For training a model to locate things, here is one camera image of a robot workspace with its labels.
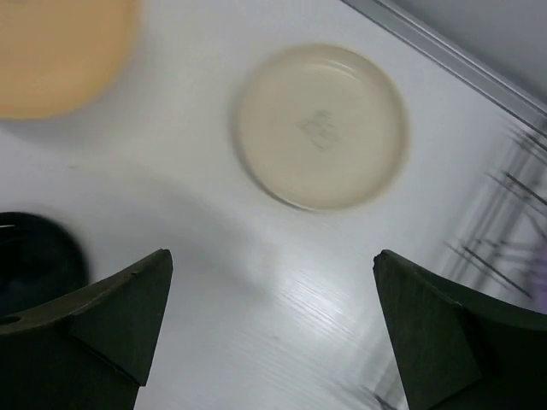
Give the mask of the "yellow plastic plate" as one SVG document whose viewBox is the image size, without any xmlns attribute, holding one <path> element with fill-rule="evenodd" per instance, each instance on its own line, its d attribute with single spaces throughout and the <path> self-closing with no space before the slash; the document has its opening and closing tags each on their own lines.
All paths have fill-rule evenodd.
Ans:
<svg viewBox="0 0 547 410">
<path fill-rule="evenodd" d="M 131 55 L 140 1 L 3 1 L 1 116 L 65 114 L 98 97 Z"/>
</svg>

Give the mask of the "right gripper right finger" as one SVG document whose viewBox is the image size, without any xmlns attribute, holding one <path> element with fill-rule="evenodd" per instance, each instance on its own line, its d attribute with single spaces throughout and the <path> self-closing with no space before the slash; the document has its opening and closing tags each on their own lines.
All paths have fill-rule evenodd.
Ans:
<svg viewBox="0 0 547 410">
<path fill-rule="evenodd" d="M 546 317 L 383 250 L 373 275 L 411 409 L 544 409 Z"/>
</svg>

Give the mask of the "black glossy plate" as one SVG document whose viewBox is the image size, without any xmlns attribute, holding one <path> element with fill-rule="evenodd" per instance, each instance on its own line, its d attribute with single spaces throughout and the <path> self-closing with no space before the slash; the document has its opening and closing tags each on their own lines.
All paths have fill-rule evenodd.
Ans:
<svg viewBox="0 0 547 410">
<path fill-rule="evenodd" d="M 90 282 L 76 237 L 42 215 L 1 213 L 1 315 L 35 308 Z"/>
</svg>

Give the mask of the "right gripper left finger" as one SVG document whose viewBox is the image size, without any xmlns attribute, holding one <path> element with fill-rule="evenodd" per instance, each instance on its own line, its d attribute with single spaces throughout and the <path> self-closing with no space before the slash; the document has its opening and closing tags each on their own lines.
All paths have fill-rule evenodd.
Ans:
<svg viewBox="0 0 547 410">
<path fill-rule="evenodd" d="M 174 271 L 166 249 L 1 319 L 3 409 L 132 409 L 150 375 Z"/>
</svg>

